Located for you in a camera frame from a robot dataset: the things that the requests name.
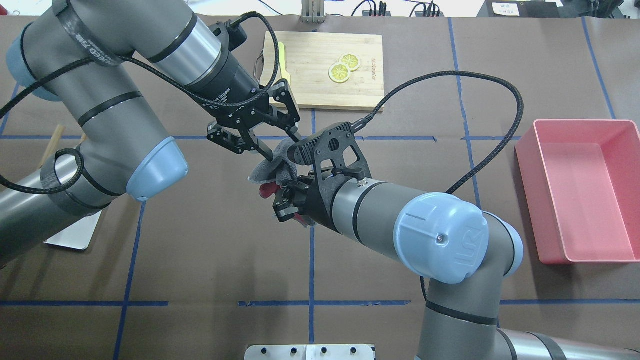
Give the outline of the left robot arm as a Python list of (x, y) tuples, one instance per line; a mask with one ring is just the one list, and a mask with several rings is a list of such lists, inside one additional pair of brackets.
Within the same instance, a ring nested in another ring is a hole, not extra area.
[(208, 26), (183, 0), (54, 0), (11, 44), (6, 63), (25, 96), (60, 101), (87, 139), (58, 150), (18, 183), (1, 179), (1, 266), (128, 194), (146, 201), (189, 166), (123, 66), (137, 64), (214, 118), (208, 136), (237, 154), (274, 159), (254, 134), (275, 126), (299, 141), (286, 80), (258, 84), (234, 57), (256, 12)]

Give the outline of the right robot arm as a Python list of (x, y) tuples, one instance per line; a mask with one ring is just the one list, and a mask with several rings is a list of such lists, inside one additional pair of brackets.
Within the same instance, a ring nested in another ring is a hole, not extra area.
[(637, 360), (637, 350), (498, 328), (506, 277), (522, 263), (519, 233), (452, 194), (372, 178), (299, 177), (279, 189), (279, 221), (318, 225), (429, 280), (418, 360)]

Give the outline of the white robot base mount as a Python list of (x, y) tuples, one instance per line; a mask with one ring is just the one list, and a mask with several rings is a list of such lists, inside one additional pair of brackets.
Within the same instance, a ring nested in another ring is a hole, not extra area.
[(252, 345), (245, 360), (375, 360), (370, 344), (261, 344)]

